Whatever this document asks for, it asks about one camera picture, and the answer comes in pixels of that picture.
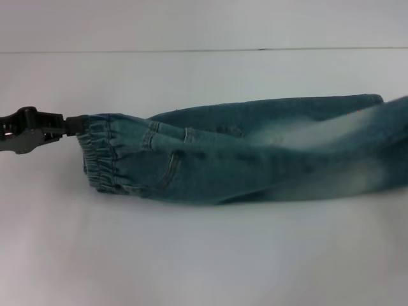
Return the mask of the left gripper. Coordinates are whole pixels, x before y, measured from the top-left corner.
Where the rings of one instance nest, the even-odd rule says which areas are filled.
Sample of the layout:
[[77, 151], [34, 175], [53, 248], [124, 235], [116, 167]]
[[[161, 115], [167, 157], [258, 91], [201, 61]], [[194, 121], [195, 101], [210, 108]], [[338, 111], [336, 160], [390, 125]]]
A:
[[1, 151], [27, 154], [42, 145], [59, 141], [63, 135], [76, 136], [86, 130], [85, 115], [67, 117], [39, 112], [33, 106], [1, 117]]

